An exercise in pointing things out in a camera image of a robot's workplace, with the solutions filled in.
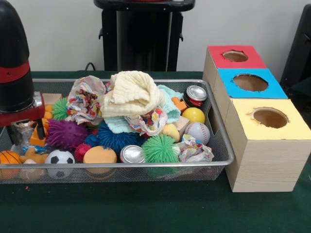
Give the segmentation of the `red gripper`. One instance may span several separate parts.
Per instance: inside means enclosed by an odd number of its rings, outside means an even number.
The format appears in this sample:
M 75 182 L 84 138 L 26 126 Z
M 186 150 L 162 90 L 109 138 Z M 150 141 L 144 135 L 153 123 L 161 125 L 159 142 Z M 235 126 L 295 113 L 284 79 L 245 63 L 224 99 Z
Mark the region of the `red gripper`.
M 0 114 L 0 126 L 7 129 L 11 143 L 15 146 L 20 144 L 21 127 L 17 122 L 24 121 L 36 121 L 37 122 L 37 134 L 40 140 L 46 137 L 46 119 L 43 118 L 45 114 L 45 104 L 42 94 L 34 94 L 33 103 L 18 112 L 1 113 Z

